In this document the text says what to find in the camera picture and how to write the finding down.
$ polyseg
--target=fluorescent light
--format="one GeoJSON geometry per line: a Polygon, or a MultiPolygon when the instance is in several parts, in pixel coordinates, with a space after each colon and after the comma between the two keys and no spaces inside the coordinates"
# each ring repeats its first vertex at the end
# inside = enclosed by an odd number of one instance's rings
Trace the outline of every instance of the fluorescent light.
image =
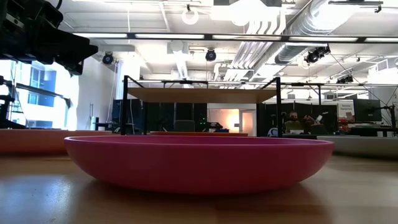
{"type": "Polygon", "coordinates": [[[280,40],[279,36],[271,35],[213,35],[213,39],[227,39],[227,40],[280,40]]]}
{"type": "Polygon", "coordinates": [[[321,43],[286,43],[286,46],[304,46],[304,47],[326,47],[328,44],[321,43]]]}
{"type": "Polygon", "coordinates": [[[156,0],[72,0],[76,2],[105,2],[105,3],[128,3],[128,4],[158,4],[162,2],[164,4],[192,4],[201,3],[200,1],[156,1],[156,0]]]}
{"type": "Polygon", "coordinates": [[[127,34],[112,34],[112,33],[73,33],[73,34],[87,38],[127,38],[127,34]]]}
{"type": "Polygon", "coordinates": [[[222,81],[209,81],[209,84],[242,84],[242,82],[222,82],[222,81]]]}
{"type": "Polygon", "coordinates": [[[293,41],[356,42],[357,37],[290,37],[293,41]]]}
{"type": "Polygon", "coordinates": [[[160,80],[137,80],[139,83],[161,83],[160,80]]]}
{"type": "Polygon", "coordinates": [[[365,42],[398,42],[398,38],[396,37],[368,37],[365,42]]]}
{"type": "Polygon", "coordinates": [[[137,39],[204,39],[203,34],[136,34],[137,39]]]}
{"type": "Polygon", "coordinates": [[[246,83],[246,84],[250,84],[250,85],[265,85],[265,84],[267,84],[267,82],[249,82],[249,83],[246,83]]]}

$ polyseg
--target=table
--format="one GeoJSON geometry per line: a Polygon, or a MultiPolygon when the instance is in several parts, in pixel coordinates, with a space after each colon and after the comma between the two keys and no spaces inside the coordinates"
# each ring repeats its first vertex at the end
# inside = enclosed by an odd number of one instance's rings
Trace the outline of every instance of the table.
{"type": "Polygon", "coordinates": [[[281,88],[280,77],[275,77],[268,83],[265,83],[261,89],[256,90],[242,90],[242,89],[220,89],[220,88],[166,88],[166,83],[201,83],[206,84],[207,81],[160,81],[164,84],[163,88],[144,88],[139,82],[133,78],[125,75],[123,78],[123,107],[121,114],[121,134],[126,135],[127,122],[127,94],[130,94],[142,100],[142,109],[144,112],[144,127],[143,134],[147,134],[147,119],[148,119],[148,103],[255,103],[256,104],[256,127],[257,137],[266,135],[263,128],[264,124],[264,101],[276,96],[277,99],[277,126],[278,137],[282,137],[282,116],[280,116],[281,102],[281,88]],[[129,80],[133,81],[140,88],[130,87],[129,80]],[[265,89],[271,83],[276,82],[276,89],[265,89]]]}
{"type": "Polygon", "coordinates": [[[225,136],[247,137],[247,133],[207,133],[207,132],[178,132],[178,131],[151,131],[151,135],[161,136],[225,136]]]}
{"type": "Polygon", "coordinates": [[[373,127],[366,127],[366,128],[362,128],[362,127],[352,127],[351,128],[351,134],[353,135],[359,135],[359,136],[377,136],[377,132],[378,131],[382,131],[383,132],[383,137],[387,137],[387,132],[391,131],[397,131],[396,128],[373,128],[373,127]]]}
{"type": "Polygon", "coordinates": [[[68,157],[0,157],[0,223],[396,223],[398,162],[333,156],[284,190],[195,197],[94,180],[68,157]]]}

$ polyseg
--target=camera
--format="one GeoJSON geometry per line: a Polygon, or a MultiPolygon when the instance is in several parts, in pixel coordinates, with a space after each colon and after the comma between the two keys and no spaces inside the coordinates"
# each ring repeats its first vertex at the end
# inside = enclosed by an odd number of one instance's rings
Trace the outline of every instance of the camera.
{"type": "Polygon", "coordinates": [[[111,65],[113,62],[112,52],[105,52],[105,56],[102,58],[102,63],[105,65],[111,65]]]}
{"type": "Polygon", "coordinates": [[[208,49],[207,53],[206,53],[206,61],[208,62],[212,62],[214,60],[216,60],[216,52],[214,51],[214,49],[208,49]]]}

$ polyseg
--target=desk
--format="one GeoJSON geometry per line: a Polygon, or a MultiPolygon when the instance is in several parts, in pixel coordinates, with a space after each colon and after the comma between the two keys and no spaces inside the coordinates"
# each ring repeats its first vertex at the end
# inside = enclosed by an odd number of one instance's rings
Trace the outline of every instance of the desk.
{"type": "Polygon", "coordinates": [[[333,156],[284,190],[194,197],[114,187],[68,157],[0,157],[0,223],[396,223],[397,173],[397,161],[333,156]]]}
{"type": "Polygon", "coordinates": [[[377,136],[377,132],[382,131],[383,137],[387,137],[388,131],[397,131],[394,128],[361,128],[361,127],[352,127],[351,134],[359,135],[359,136],[377,136]]]}
{"type": "Polygon", "coordinates": [[[151,131],[151,135],[161,136],[224,136],[224,137],[247,137],[247,133],[207,133],[207,132],[178,132],[178,131],[151,131]]]}

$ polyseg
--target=light fixture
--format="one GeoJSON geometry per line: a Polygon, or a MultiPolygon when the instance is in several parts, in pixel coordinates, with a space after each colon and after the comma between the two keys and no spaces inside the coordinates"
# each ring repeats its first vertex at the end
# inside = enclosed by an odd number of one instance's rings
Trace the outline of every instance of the light fixture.
{"type": "Polygon", "coordinates": [[[203,34],[136,34],[137,39],[191,39],[202,40],[203,34]]]}
{"type": "Polygon", "coordinates": [[[326,47],[317,47],[315,50],[309,51],[308,55],[304,58],[304,60],[308,64],[315,63],[329,53],[330,53],[329,45],[327,45],[326,47]]]}
{"type": "Polygon", "coordinates": [[[184,9],[184,11],[182,12],[181,19],[182,19],[182,21],[183,21],[184,23],[186,23],[186,24],[188,24],[188,25],[194,25],[194,24],[196,24],[196,23],[198,22],[198,20],[199,20],[198,11],[190,9],[189,4],[187,4],[187,8],[184,9]],[[187,13],[188,13],[188,12],[193,12],[193,16],[192,16],[192,18],[190,18],[190,19],[187,18],[187,13]]]}
{"type": "Polygon", "coordinates": [[[184,1],[184,0],[173,0],[173,1],[163,1],[163,0],[72,0],[75,2],[103,2],[103,3],[127,3],[127,4],[158,4],[162,2],[163,4],[201,4],[200,1],[184,1]]]}
{"type": "Polygon", "coordinates": [[[242,84],[242,82],[223,82],[223,81],[209,81],[209,84],[242,84]]]}
{"type": "Polygon", "coordinates": [[[127,38],[127,34],[120,34],[120,33],[73,33],[74,35],[78,35],[80,37],[86,37],[86,38],[127,38]]]}
{"type": "Polygon", "coordinates": [[[286,46],[303,46],[303,47],[326,47],[328,44],[322,43],[300,43],[300,42],[288,42],[286,46]]]}
{"type": "Polygon", "coordinates": [[[316,42],[356,42],[357,37],[290,37],[291,41],[316,41],[316,42]]]}
{"type": "Polygon", "coordinates": [[[139,83],[161,83],[161,80],[137,80],[139,83]]]}
{"type": "Polygon", "coordinates": [[[365,42],[398,42],[396,37],[368,37],[365,42]]]}
{"type": "Polygon", "coordinates": [[[280,40],[279,36],[271,35],[213,35],[213,39],[228,39],[228,40],[251,40],[251,41],[276,41],[280,40]]]}

